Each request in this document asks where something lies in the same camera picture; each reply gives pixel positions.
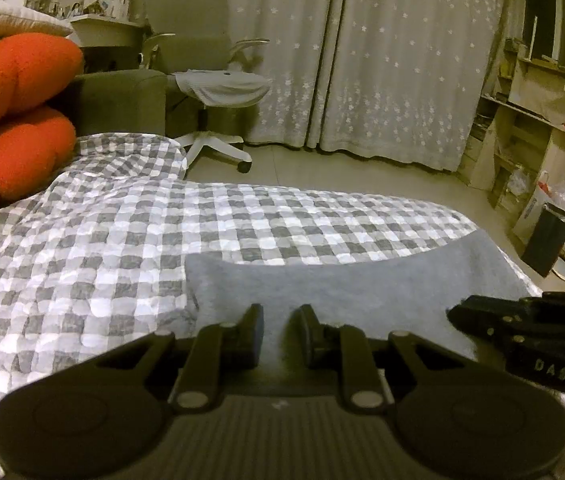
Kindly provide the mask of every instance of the white cloth on chair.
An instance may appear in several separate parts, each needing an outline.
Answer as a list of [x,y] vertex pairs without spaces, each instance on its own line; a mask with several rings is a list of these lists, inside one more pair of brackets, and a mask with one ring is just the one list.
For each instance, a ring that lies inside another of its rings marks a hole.
[[184,94],[210,107],[245,108],[258,103],[271,83],[258,74],[235,70],[188,70],[174,72]]

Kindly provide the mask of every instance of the round white object on floor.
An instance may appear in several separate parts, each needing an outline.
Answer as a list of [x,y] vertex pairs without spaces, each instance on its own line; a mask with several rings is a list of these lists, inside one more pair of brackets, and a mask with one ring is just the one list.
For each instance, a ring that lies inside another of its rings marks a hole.
[[565,282],[565,260],[559,258],[551,268],[552,272]]

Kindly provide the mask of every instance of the orange object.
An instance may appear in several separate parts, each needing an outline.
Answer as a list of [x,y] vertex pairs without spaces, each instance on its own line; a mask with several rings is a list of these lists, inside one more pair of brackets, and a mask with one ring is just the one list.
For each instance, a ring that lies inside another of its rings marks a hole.
[[19,200],[44,186],[70,160],[76,131],[47,106],[0,124],[0,200]]
[[0,40],[0,119],[33,110],[80,71],[82,53],[66,38],[29,32]]

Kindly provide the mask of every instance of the plaid quilt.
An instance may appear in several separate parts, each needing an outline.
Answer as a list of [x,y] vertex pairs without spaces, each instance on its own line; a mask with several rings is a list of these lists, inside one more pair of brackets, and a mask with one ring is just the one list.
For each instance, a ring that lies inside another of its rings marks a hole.
[[158,328],[191,332],[186,254],[365,262],[476,229],[418,200],[185,182],[184,164],[179,144],[163,137],[83,137],[47,188],[0,210],[0,399]]

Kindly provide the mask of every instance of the desk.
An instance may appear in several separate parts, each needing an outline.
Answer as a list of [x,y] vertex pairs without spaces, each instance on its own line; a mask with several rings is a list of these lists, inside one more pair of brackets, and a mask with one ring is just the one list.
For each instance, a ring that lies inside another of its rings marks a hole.
[[83,14],[67,21],[74,29],[69,39],[81,48],[128,46],[139,52],[142,46],[143,26],[138,23],[121,22],[97,14]]

